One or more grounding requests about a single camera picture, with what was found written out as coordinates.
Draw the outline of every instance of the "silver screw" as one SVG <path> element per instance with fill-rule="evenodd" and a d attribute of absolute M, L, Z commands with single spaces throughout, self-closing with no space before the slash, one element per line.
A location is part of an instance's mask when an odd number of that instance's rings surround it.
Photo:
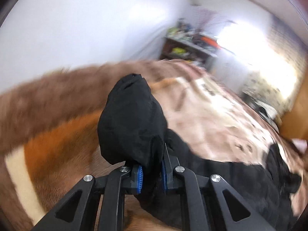
<path fill-rule="evenodd" d="M 212 176 L 211 176 L 211 180 L 212 180 L 213 182 L 220 182 L 221 177 L 220 177 L 219 175 L 212 175 Z"/>
<path fill-rule="evenodd" d="M 86 175 L 84 176 L 84 181 L 92 181 L 93 176 L 92 175 Z"/>
<path fill-rule="evenodd" d="M 123 173 L 126 173 L 126 172 L 129 171 L 129 167 L 127 167 L 127 166 L 121 166 L 121 167 L 120 167 L 120 171 L 123 172 Z"/>
<path fill-rule="evenodd" d="M 183 172 L 185 171 L 185 168 L 184 168 L 183 166 L 177 166 L 177 167 L 175 168 L 175 171 L 176 171 L 176 172 L 179 172 L 179 173 L 183 173 Z"/>

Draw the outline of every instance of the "fuzzy blanket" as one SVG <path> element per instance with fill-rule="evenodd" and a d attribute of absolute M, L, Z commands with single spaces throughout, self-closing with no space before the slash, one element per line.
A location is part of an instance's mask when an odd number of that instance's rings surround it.
<path fill-rule="evenodd" d="M 257 113 L 185 61 L 104 64 L 54 73 L 0 96 L 0 218 L 12 230 L 30 230 L 85 174 L 111 166 L 96 132 L 107 96 L 124 75 L 139 73 L 161 104 L 168 127 L 200 157 L 263 164 L 274 141 L 291 172 L 302 176 L 292 207 L 307 204 L 303 161 Z M 126 197 L 125 230 L 174 230 Z"/>

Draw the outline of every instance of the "bright light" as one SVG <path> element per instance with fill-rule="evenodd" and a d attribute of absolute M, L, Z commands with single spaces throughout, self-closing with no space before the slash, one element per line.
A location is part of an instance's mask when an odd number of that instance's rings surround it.
<path fill-rule="evenodd" d="M 247 24 L 231 24 L 218 36 L 217 43 L 247 61 L 287 99 L 297 80 L 295 69 L 267 44 L 264 34 Z"/>

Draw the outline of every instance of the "black garment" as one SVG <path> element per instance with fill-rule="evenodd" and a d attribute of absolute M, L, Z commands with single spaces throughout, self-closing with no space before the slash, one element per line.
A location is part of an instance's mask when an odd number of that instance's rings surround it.
<path fill-rule="evenodd" d="M 295 223 L 297 218 L 291 209 L 290 193 L 298 190 L 301 177 L 289 172 L 277 144 L 270 147 L 264 169 L 260 165 L 202 159 L 170 129 L 167 130 L 166 143 L 173 149 L 180 165 L 202 176 L 222 176 L 276 230 L 286 231 Z M 181 229 L 180 197 L 166 196 L 162 188 L 158 179 L 152 201 L 141 198 L 141 207 L 167 225 Z"/>
<path fill-rule="evenodd" d="M 135 161 L 145 174 L 160 171 L 167 121 L 139 74 L 121 78 L 108 95 L 97 126 L 102 156 L 111 164 Z"/>

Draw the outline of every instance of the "triangular cutout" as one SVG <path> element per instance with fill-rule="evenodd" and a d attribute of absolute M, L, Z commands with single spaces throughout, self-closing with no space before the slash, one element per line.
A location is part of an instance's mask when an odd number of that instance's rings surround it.
<path fill-rule="evenodd" d="M 82 190 L 76 191 L 72 197 L 56 212 L 56 218 L 66 222 L 72 222 L 78 207 Z"/>
<path fill-rule="evenodd" d="M 250 212 L 227 189 L 222 191 L 233 221 L 240 221 L 250 216 Z"/>

